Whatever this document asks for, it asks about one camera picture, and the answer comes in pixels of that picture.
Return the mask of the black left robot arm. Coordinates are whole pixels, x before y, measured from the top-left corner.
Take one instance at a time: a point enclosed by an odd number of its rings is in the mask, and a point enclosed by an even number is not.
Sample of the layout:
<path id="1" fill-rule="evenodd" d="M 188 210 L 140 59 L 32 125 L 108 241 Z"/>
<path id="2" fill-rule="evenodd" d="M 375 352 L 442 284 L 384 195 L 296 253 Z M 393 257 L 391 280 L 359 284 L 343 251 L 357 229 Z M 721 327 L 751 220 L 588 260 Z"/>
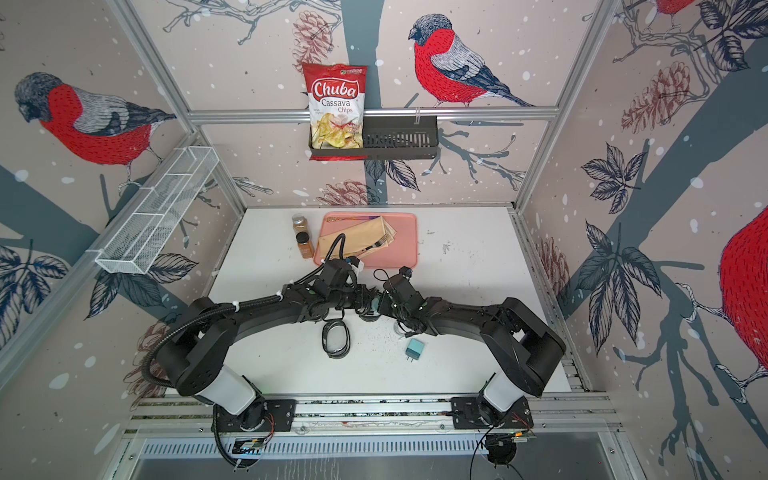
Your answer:
<path id="1" fill-rule="evenodd" d="M 345 255 L 345 243 L 346 235 L 338 235 L 319 267 L 277 294 L 240 303 L 214 303 L 207 297 L 193 302 L 182 325 L 144 357 L 143 379 L 234 416 L 255 408 L 261 392 L 225 364 L 236 342 L 283 325 L 324 321 L 334 311 L 352 311 L 369 322 L 380 317 L 379 293 L 358 282 L 360 260 Z"/>

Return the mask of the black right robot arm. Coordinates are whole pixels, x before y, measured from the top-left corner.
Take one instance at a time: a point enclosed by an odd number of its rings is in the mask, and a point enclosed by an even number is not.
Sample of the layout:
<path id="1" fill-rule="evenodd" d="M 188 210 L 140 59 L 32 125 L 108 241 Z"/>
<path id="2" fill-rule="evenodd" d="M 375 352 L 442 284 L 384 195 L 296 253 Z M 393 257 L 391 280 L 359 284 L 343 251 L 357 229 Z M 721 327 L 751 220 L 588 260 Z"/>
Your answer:
<path id="1" fill-rule="evenodd" d="M 526 394 L 543 394 L 566 352 L 562 338 L 517 298 L 488 306 L 457 304 L 423 297 L 410 278 L 410 269 L 403 267 L 383 281 L 377 313 L 395 319 L 408 334 L 455 335 L 483 343 L 503 374 L 491 375 L 483 385 L 475 400 L 477 415 L 487 426 L 500 426 L 507 416 L 525 426 L 514 407 Z"/>

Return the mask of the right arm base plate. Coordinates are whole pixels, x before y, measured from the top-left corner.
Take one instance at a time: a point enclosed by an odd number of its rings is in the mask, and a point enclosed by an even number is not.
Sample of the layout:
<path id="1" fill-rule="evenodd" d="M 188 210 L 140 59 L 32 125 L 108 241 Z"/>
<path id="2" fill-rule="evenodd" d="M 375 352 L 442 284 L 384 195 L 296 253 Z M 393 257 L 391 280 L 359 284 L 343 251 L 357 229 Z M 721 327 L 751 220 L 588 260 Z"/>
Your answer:
<path id="1" fill-rule="evenodd" d="M 530 430 L 534 423 L 525 396 L 507 410 L 497 410 L 487 400 L 472 397 L 452 397 L 451 416 L 457 430 L 501 429 Z"/>

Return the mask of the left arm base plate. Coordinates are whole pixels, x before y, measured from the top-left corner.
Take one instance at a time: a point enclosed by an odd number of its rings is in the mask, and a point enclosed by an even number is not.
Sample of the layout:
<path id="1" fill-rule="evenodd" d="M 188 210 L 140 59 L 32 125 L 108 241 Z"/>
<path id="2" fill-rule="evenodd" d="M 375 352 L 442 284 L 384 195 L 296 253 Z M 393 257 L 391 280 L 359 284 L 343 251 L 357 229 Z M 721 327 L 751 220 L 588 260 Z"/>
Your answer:
<path id="1" fill-rule="evenodd" d="M 257 398 L 239 415 L 215 406 L 213 423 L 220 433 L 288 432 L 297 407 L 294 399 Z"/>

